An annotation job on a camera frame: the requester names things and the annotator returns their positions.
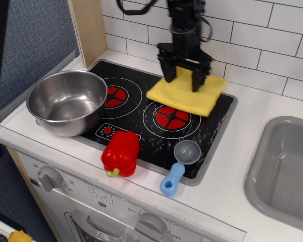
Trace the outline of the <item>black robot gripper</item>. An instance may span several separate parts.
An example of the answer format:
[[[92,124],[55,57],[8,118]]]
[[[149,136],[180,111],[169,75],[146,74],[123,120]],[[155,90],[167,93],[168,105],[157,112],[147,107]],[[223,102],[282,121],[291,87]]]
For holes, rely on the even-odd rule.
[[[176,78],[176,67],[192,71],[192,91],[197,92],[210,73],[212,58],[200,48],[201,30],[181,31],[172,29],[171,43],[158,43],[158,59],[165,81]]]

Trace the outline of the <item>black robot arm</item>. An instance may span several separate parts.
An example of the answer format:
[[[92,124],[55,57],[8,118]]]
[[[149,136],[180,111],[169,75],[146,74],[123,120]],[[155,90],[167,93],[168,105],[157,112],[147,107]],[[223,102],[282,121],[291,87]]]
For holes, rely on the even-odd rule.
[[[204,84],[210,72],[212,58],[201,50],[201,23],[204,1],[168,1],[172,19],[172,43],[158,43],[158,60],[163,76],[170,83],[177,77],[177,67],[192,71],[192,90]]]

